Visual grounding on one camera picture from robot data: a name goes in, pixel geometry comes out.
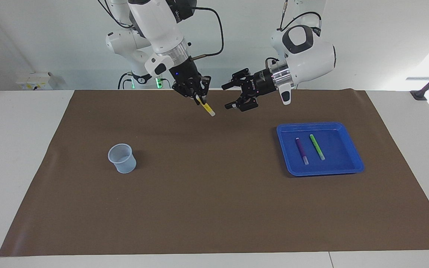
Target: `marker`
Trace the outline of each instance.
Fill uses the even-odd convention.
[[[300,154],[302,156],[302,159],[304,160],[304,164],[308,165],[309,161],[307,160],[307,156],[305,155],[304,148],[302,147],[301,139],[296,138],[296,144],[298,145],[298,149],[299,149],[299,152],[300,152]]]
[[[315,149],[316,149],[316,151],[317,151],[317,154],[319,154],[319,156],[320,156],[320,160],[322,160],[322,161],[324,161],[325,160],[325,156],[324,156],[324,154],[322,153],[322,150],[320,149],[320,146],[319,146],[319,144],[317,143],[317,141],[315,140],[315,137],[313,136],[313,134],[310,134],[310,140],[312,141],[312,143],[314,144],[314,147],[315,147]]]
[[[211,109],[211,107],[208,105],[208,103],[203,104],[203,102],[201,102],[201,99],[198,95],[196,95],[196,100],[198,100],[198,102],[201,104],[201,106],[203,106],[203,108],[212,116],[214,117],[216,115],[216,113],[213,111],[213,109]]]

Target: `wall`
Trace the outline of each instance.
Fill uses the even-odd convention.
[[[197,61],[201,73],[213,76],[213,87],[242,68],[258,71],[266,57],[276,56],[269,37],[279,26],[282,5],[282,0],[198,1],[219,12],[225,29],[225,51]],[[62,75],[73,88],[114,88],[128,70],[105,46],[105,35],[118,26],[96,0],[0,0],[0,26],[35,71]],[[213,14],[197,10],[180,27],[193,43],[193,55],[219,49]],[[323,37],[336,46],[337,68],[301,87],[388,89],[429,52],[429,1],[327,1]],[[0,89],[13,88],[14,68],[8,71],[6,61],[0,54],[0,70],[8,74]]]

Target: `yellow marker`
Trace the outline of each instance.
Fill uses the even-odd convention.
[[[216,113],[213,111],[213,109],[211,109],[211,107],[207,104],[203,104],[203,102],[201,102],[201,99],[198,95],[196,95],[196,100],[201,103],[201,106],[203,106],[203,108],[212,116],[214,117],[216,115]]]

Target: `green marker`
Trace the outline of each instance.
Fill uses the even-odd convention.
[[[325,156],[322,153],[322,150],[319,147],[319,144],[317,143],[317,141],[315,140],[315,137],[313,136],[313,134],[310,134],[310,140],[312,141],[312,143],[314,144],[315,149],[317,150],[317,154],[319,154],[320,156],[320,160],[324,161],[325,160]]]

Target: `purple marker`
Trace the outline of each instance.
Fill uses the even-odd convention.
[[[307,156],[305,155],[304,148],[301,144],[301,139],[296,138],[296,144],[298,145],[299,152],[301,153],[302,159],[304,160],[304,164],[308,165],[309,161],[307,160]]]

